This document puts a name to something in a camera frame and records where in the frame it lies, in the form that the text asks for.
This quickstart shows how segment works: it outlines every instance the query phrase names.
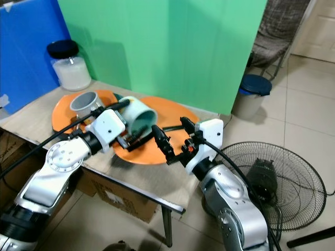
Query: wooden tabletop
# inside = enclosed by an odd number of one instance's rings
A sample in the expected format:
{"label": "wooden tabletop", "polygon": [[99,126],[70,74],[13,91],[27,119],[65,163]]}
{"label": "wooden tabletop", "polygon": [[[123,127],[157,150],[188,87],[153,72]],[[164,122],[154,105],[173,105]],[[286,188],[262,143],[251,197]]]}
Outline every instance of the wooden tabletop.
{"label": "wooden tabletop", "polygon": [[[107,89],[122,96],[135,96],[137,98],[146,95],[135,93],[120,87],[93,81],[87,90]],[[51,127],[52,111],[60,98],[73,92],[62,88],[45,94],[21,110],[11,115],[0,127],[29,142],[39,144],[49,136],[53,135]],[[218,118],[216,113],[203,111],[196,108],[189,109],[195,113],[200,120]],[[46,145],[46,149],[52,146],[54,140]],[[170,166],[161,165],[138,165],[125,162],[118,158],[113,149],[106,154],[97,153],[83,163],[83,166],[95,173],[110,178],[136,192],[139,192],[159,204],[166,205],[176,211],[182,212],[186,209],[191,196],[198,185],[194,175],[189,176],[180,163]]]}

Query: white powder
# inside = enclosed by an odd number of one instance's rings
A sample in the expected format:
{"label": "white powder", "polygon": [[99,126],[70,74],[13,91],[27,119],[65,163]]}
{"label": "white powder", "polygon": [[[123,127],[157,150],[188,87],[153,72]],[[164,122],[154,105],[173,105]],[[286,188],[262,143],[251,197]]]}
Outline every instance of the white powder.
{"label": "white powder", "polygon": [[85,60],[79,56],[57,60],[52,66],[64,89],[85,89],[91,82]]}

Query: orange plate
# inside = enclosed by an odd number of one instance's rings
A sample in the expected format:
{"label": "orange plate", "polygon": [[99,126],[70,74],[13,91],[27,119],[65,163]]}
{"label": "orange plate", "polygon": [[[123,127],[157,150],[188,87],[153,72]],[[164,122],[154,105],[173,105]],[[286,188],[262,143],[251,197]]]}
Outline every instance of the orange plate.
{"label": "orange plate", "polygon": [[[141,101],[157,112],[157,125],[160,128],[180,125],[180,117],[188,117],[194,123],[199,121],[197,116],[190,110],[170,100],[146,97],[142,98]],[[174,148],[175,154],[181,153],[184,141],[189,138],[185,130],[170,131],[166,135],[171,137],[170,143]],[[135,164],[154,165],[166,162],[165,156],[157,147],[154,138],[131,152],[124,150],[118,143],[114,143],[113,148],[117,156]]]}
{"label": "orange plate", "polygon": [[[109,90],[94,90],[98,93],[99,98],[104,103],[105,106],[109,106],[112,103],[116,103],[117,99],[114,96],[113,92]],[[74,100],[75,97],[81,93],[75,93],[71,95],[63,96],[55,106],[52,112],[52,128],[54,131],[60,131],[64,127],[67,127],[71,124],[71,119],[76,116],[76,113],[70,110],[70,103]],[[80,128],[85,131],[85,125],[80,125]],[[65,133],[70,134],[72,129],[68,129]]]}

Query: fan stand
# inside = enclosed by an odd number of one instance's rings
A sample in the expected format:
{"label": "fan stand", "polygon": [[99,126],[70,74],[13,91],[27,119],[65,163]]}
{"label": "fan stand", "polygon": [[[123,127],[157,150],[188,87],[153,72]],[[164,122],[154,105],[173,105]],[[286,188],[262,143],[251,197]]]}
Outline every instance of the fan stand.
{"label": "fan stand", "polygon": [[334,236],[335,236],[335,226],[322,230],[320,232],[316,232],[314,234],[306,235],[304,237],[289,241],[287,242],[287,247],[289,248],[297,247],[308,243],[321,241],[323,239],[327,239]]}

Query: white cup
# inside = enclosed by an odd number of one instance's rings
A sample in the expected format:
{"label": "white cup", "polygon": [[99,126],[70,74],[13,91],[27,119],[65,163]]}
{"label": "white cup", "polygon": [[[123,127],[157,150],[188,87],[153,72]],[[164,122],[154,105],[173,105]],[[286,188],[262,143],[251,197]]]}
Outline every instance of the white cup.
{"label": "white cup", "polygon": [[128,134],[131,136],[147,126],[141,137],[147,136],[151,132],[151,126],[157,123],[157,112],[132,96],[124,97],[119,102],[126,99],[130,100],[130,104],[122,108],[120,114],[127,122]]}
{"label": "white cup", "polygon": [[[105,107],[96,92],[82,93],[70,103],[70,109],[76,112],[79,118],[83,118],[100,106]],[[94,120],[95,118],[91,116],[85,119],[84,123],[91,124]]]}

